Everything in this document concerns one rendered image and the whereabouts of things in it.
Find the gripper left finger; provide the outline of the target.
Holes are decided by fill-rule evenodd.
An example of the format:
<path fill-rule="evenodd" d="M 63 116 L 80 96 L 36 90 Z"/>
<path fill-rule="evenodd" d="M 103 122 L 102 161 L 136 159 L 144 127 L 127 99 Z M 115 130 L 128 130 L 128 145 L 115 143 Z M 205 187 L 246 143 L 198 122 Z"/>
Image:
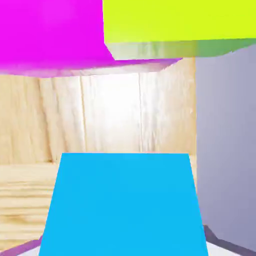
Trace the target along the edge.
<path fill-rule="evenodd" d="M 38 256 L 42 242 L 42 236 L 39 239 L 28 241 L 24 244 L 12 247 L 0 252 L 0 256 Z"/>

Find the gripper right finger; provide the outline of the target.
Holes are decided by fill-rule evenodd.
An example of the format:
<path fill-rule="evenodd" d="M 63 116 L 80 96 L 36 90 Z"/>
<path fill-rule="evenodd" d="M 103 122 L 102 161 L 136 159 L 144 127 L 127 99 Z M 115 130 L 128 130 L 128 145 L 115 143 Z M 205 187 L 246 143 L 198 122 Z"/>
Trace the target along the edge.
<path fill-rule="evenodd" d="M 217 238 L 206 224 L 203 228 L 209 256 L 256 256 L 253 250 Z"/>

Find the large yellow box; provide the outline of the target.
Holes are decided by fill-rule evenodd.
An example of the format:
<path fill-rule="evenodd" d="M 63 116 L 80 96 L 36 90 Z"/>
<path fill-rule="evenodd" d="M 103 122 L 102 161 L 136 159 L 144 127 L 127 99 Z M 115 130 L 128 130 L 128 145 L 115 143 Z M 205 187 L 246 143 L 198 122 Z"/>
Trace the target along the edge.
<path fill-rule="evenodd" d="M 102 0 L 116 60 L 215 57 L 256 44 L 256 0 Z"/>

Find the large magenta box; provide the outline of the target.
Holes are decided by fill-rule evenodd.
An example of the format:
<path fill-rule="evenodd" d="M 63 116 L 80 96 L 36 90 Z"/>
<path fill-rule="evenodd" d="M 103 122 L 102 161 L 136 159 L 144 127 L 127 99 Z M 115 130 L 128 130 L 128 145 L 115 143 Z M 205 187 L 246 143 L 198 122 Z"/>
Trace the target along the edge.
<path fill-rule="evenodd" d="M 176 62 L 115 60 L 104 43 L 103 0 L 0 0 L 0 75 L 156 72 Z"/>

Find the small blue cube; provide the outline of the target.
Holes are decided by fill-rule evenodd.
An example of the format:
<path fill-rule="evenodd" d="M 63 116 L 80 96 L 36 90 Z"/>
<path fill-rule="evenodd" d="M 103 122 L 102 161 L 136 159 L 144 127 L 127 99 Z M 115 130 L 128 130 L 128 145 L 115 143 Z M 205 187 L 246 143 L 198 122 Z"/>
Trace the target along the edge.
<path fill-rule="evenodd" d="M 208 256 L 186 153 L 63 153 L 38 256 Z"/>

